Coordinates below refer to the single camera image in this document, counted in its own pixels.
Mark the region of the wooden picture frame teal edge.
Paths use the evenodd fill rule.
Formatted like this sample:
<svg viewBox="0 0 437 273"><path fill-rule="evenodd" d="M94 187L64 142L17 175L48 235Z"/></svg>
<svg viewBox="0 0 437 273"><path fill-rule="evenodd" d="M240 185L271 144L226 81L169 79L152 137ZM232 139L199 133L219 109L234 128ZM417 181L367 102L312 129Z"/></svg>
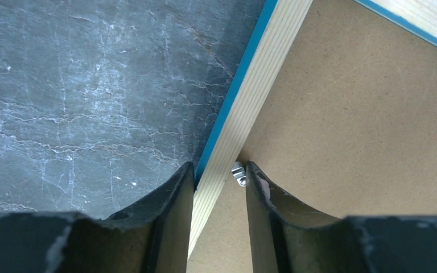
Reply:
<svg viewBox="0 0 437 273"><path fill-rule="evenodd" d="M265 2L196 167L189 251L212 213L311 4ZM361 1L360 5L437 47L437 1Z"/></svg>

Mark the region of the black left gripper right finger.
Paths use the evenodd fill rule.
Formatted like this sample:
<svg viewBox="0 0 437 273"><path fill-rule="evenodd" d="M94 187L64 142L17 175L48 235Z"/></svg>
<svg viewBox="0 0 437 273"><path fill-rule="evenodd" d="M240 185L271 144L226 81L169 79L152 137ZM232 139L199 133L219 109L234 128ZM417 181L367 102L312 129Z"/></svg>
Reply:
<svg viewBox="0 0 437 273"><path fill-rule="evenodd" d="M437 272L437 215L337 218L246 165L254 272Z"/></svg>

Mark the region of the silver metal turn clip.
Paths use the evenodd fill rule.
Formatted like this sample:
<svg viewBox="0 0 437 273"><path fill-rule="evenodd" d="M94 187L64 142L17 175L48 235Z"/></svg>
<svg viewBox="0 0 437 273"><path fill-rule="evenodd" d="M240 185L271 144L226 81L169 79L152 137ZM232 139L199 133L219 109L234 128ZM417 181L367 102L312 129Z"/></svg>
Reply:
<svg viewBox="0 0 437 273"><path fill-rule="evenodd" d="M231 173L241 187L246 187L246 171L241 162L234 162Z"/></svg>

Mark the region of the brown cardboard backing board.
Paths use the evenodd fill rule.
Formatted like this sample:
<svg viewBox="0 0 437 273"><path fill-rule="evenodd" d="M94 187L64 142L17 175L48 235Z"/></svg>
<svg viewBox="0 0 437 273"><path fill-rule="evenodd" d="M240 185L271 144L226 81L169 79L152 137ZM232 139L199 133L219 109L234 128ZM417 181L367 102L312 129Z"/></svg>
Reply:
<svg viewBox="0 0 437 273"><path fill-rule="evenodd" d="M335 217L437 214L437 47L360 2L311 1L234 162ZM187 271L253 271L230 170Z"/></svg>

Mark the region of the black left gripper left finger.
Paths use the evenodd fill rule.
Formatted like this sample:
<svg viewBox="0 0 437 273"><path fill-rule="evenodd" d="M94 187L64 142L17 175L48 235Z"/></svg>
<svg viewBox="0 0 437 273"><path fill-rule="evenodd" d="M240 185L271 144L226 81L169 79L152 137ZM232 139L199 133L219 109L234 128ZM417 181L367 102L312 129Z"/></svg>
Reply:
<svg viewBox="0 0 437 273"><path fill-rule="evenodd" d="M185 272L194 169L107 219L80 212L0 213L0 272Z"/></svg>

